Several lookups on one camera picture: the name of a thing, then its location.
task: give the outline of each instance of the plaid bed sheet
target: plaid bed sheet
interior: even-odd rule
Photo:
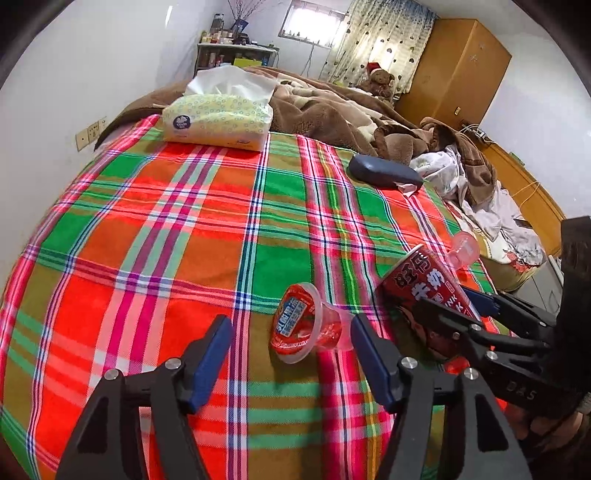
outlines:
[[[0,432],[31,478],[54,478],[107,369],[152,370],[223,313],[236,338],[191,419],[212,478],[373,480],[392,418],[355,354],[282,364],[268,348],[272,313],[309,281],[406,342],[373,293],[380,276],[421,242],[443,256],[459,227],[428,185],[407,199],[351,180],[352,154],[283,134],[262,153],[166,143],[154,115],[84,169],[18,259],[0,310]],[[493,290],[480,263],[458,275]],[[149,410],[141,430],[161,478]]]

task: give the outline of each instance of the curtain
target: curtain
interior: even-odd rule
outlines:
[[[354,0],[320,78],[358,85],[376,61],[396,77],[394,93],[408,93],[436,18],[413,0]]]

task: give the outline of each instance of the santa hat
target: santa hat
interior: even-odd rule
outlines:
[[[383,70],[383,68],[381,66],[379,66],[379,63],[377,61],[370,61],[367,66],[365,67],[365,69],[368,72],[368,76],[371,75],[371,73],[374,70]]]

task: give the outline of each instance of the teddy bear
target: teddy bear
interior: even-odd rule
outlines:
[[[396,77],[381,68],[379,63],[368,64],[367,70],[369,78],[357,85],[357,88],[371,93],[374,97],[391,100],[393,91],[390,82]]]

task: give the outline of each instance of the electrical outlet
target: electrical outlet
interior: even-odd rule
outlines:
[[[85,128],[84,130],[81,130],[76,134],[76,148],[78,149],[78,151],[80,151],[85,146],[87,146],[88,143],[88,129]]]
[[[99,123],[95,122],[87,128],[88,130],[88,143],[94,142],[99,138]]]
[[[104,116],[99,120],[99,133],[104,132],[105,128],[107,128],[107,117]]]

